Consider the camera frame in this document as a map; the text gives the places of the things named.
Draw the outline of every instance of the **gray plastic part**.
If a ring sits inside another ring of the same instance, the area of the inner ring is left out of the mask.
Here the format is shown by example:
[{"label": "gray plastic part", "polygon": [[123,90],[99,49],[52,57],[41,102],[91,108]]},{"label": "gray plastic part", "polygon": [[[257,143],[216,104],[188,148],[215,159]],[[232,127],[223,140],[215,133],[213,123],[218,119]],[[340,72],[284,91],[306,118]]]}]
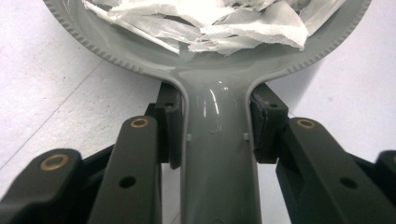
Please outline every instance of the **gray plastic part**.
[{"label": "gray plastic part", "polygon": [[181,162],[182,223],[261,223],[257,164],[248,99],[260,83],[301,70],[337,48],[358,25],[370,0],[346,0],[300,52],[261,45],[224,57],[176,55],[102,21],[81,1],[44,0],[60,24],[98,56],[140,75],[172,83],[185,116]]}]

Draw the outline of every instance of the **brass insert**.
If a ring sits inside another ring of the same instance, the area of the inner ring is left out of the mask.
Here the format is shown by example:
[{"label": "brass insert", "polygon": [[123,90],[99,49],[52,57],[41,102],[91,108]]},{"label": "brass insert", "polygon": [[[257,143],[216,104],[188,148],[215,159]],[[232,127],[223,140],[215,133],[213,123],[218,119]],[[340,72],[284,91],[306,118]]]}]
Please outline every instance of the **brass insert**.
[{"label": "brass insert", "polygon": [[306,129],[313,129],[313,128],[315,127],[315,123],[312,122],[312,121],[310,121],[310,120],[307,120],[307,119],[299,119],[299,120],[297,121],[297,123],[298,123],[300,126],[306,128]]},{"label": "brass insert", "polygon": [[69,161],[69,157],[64,154],[55,154],[45,160],[40,164],[40,168],[43,171],[53,171],[63,167]]},{"label": "brass insert", "polygon": [[134,128],[143,128],[149,124],[148,119],[134,119],[131,122],[131,126]]}]

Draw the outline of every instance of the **tissue paper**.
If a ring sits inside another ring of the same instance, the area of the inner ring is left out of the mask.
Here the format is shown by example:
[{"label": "tissue paper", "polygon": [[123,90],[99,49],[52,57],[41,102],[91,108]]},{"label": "tissue paper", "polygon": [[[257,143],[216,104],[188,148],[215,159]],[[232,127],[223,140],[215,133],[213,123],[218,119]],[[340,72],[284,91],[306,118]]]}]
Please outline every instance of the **tissue paper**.
[{"label": "tissue paper", "polygon": [[300,12],[309,35],[314,34],[346,0],[311,0]]},{"label": "tissue paper", "polygon": [[226,56],[261,43],[304,50],[311,36],[346,0],[83,0],[99,18],[174,53],[179,42],[193,52]]},{"label": "tissue paper", "polygon": [[279,43],[304,49],[308,32],[300,17],[286,2],[272,4],[263,14],[254,11],[250,13],[244,9],[236,10],[235,14],[219,25],[202,28],[201,32],[209,39],[240,35],[262,43]]}]

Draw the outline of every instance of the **black plastic bracket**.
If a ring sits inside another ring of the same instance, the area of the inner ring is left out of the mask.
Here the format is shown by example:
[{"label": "black plastic bracket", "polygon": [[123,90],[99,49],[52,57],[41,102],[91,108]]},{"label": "black plastic bracket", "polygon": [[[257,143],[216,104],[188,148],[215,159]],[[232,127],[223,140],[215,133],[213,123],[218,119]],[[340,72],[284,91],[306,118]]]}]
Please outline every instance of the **black plastic bracket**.
[{"label": "black plastic bracket", "polygon": [[182,99],[172,85],[162,83],[156,104],[149,104],[146,116],[158,121],[161,162],[169,162],[172,169],[181,164],[183,137]]},{"label": "black plastic bracket", "polygon": [[276,132],[286,126],[289,109],[267,85],[261,84],[251,93],[250,111],[256,160],[276,163]]},{"label": "black plastic bracket", "polygon": [[373,180],[396,207],[396,151],[379,154],[373,170]]},{"label": "black plastic bracket", "polygon": [[36,157],[0,202],[0,223],[66,223],[82,186],[81,164],[73,149],[53,149]]},{"label": "black plastic bracket", "polygon": [[161,223],[158,158],[156,120],[147,116],[126,120],[107,164],[89,223]]},{"label": "black plastic bracket", "polygon": [[389,199],[318,122],[290,119],[277,147],[293,224],[395,223]]}]

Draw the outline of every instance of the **round hole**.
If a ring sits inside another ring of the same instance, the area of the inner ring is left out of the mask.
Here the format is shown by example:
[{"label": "round hole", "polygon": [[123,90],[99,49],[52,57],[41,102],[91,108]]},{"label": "round hole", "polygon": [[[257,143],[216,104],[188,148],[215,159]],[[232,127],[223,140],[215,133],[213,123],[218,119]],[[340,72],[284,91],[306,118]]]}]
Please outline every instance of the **round hole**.
[{"label": "round hole", "polygon": [[145,121],[143,121],[142,119],[140,119],[140,120],[137,120],[134,124],[135,124],[135,125],[143,125],[143,124],[145,124]]},{"label": "round hole", "polygon": [[143,128],[146,125],[149,124],[149,120],[148,119],[134,119],[131,122],[131,126],[134,128]]},{"label": "round hole", "polygon": [[174,107],[174,104],[173,103],[166,103],[165,107],[172,108],[172,107]]},{"label": "round hole", "polygon": [[136,179],[133,176],[126,176],[120,181],[120,187],[128,189],[136,183]]},{"label": "round hole", "polygon": [[343,177],[340,179],[341,184],[343,184],[345,187],[349,188],[349,189],[356,189],[358,187],[358,184],[346,177]]},{"label": "round hole", "polygon": [[299,119],[297,123],[300,124],[300,126],[305,127],[306,129],[311,129],[315,127],[315,123],[307,119]]},{"label": "round hole", "polygon": [[43,171],[57,170],[69,162],[69,157],[64,154],[55,154],[47,157],[40,164],[40,168]]}]

